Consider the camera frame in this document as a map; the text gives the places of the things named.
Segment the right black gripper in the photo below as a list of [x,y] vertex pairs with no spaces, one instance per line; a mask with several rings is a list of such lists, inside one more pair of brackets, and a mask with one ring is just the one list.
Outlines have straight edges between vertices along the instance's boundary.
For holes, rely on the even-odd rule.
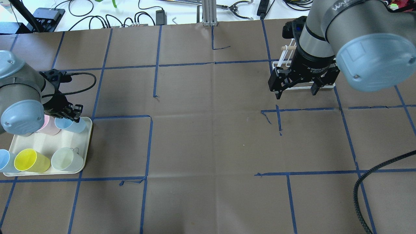
[[307,17],[301,16],[286,22],[282,37],[294,39],[297,46],[288,69],[273,69],[268,86],[280,100],[284,90],[297,84],[313,81],[311,94],[327,85],[334,85],[340,73],[335,60],[335,53],[327,41],[318,36],[307,25]]

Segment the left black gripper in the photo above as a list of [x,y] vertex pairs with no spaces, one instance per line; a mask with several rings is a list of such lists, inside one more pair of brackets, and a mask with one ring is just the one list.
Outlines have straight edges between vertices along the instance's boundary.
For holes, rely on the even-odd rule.
[[66,118],[79,123],[83,105],[73,105],[68,102],[66,95],[59,91],[61,83],[69,83],[72,76],[65,71],[51,69],[40,71],[39,74],[45,79],[46,84],[51,84],[53,91],[46,92],[47,101],[43,104],[44,113],[54,118]]

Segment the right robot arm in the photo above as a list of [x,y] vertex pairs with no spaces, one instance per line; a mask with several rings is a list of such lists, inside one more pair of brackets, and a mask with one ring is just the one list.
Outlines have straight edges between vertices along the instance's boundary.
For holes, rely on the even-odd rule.
[[296,42],[289,68],[276,67],[269,90],[312,82],[311,93],[343,73],[362,92],[395,86],[415,73],[415,11],[391,10],[382,0],[314,0],[308,16],[286,22],[282,37]]

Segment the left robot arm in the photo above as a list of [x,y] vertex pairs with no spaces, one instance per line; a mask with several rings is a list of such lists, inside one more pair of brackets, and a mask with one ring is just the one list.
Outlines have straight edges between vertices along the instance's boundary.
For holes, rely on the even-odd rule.
[[45,115],[78,123],[82,105],[73,105],[59,90],[72,74],[52,69],[39,72],[8,50],[0,55],[1,133],[25,135],[45,123]]

